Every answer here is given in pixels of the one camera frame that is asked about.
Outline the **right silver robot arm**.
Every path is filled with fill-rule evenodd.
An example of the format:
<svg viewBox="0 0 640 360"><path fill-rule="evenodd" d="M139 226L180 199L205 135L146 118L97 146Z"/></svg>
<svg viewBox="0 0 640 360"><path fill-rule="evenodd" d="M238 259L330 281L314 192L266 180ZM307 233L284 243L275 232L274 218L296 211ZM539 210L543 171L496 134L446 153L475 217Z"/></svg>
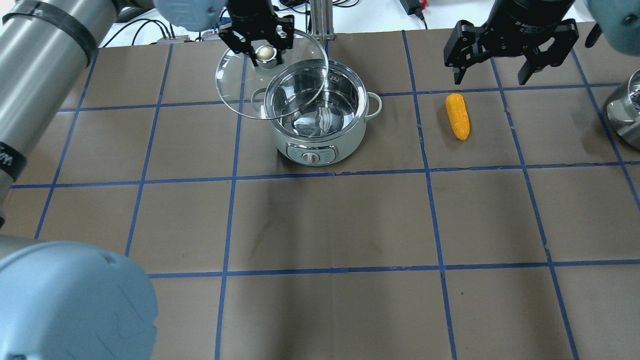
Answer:
<svg viewBox="0 0 640 360"><path fill-rule="evenodd" d="M573 0L496 0L485 23L460 20L443 49L443 63L462 83L471 66L493 58L524 57L518 83L545 68L562 65L579 39L578 23L567 18ZM619 53L640 51L640 3L637 0L588 0L594 26L585 40L592 48L601 36Z"/></svg>

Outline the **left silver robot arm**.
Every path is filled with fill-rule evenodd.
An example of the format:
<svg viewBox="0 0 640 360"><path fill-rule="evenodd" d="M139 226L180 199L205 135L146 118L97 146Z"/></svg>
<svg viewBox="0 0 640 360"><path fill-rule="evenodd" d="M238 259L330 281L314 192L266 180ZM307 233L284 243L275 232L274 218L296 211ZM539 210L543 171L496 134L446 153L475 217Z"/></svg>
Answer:
<svg viewBox="0 0 640 360"><path fill-rule="evenodd" d="M1 197L32 155L51 176L66 144L41 144L129 0L19 0L1 35ZM1 238L3 360L149 360L158 306L146 272L84 242Z"/></svg>

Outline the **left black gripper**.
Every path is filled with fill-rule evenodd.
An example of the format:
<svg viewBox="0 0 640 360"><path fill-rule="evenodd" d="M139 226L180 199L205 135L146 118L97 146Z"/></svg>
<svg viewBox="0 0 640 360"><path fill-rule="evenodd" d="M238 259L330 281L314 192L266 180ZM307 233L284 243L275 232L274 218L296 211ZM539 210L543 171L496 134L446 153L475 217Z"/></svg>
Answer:
<svg viewBox="0 0 640 360"><path fill-rule="evenodd" d="M258 58L252 43L264 40L275 50L277 65L283 65L283 55L293 48L295 18L292 14L278 16L270 0L229 0L225 6L230 23L220 25L218 35L235 54L249 57L254 68Z"/></svg>

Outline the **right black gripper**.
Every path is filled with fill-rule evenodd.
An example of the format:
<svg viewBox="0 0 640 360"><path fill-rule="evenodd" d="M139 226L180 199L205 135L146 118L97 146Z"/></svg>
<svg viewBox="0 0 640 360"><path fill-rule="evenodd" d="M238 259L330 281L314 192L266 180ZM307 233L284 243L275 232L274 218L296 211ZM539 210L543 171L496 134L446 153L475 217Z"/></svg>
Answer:
<svg viewBox="0 0 640 360"><path fill-rule="evenodd" d="M539 24L523 15L498 13L481 26L462 19L446 41L445 66L452 69L454 84L461 85L466 71L476 64L492 58L524 56L518 84L525 85L547 66L562 65L578 38L573 18Z"/></svg>

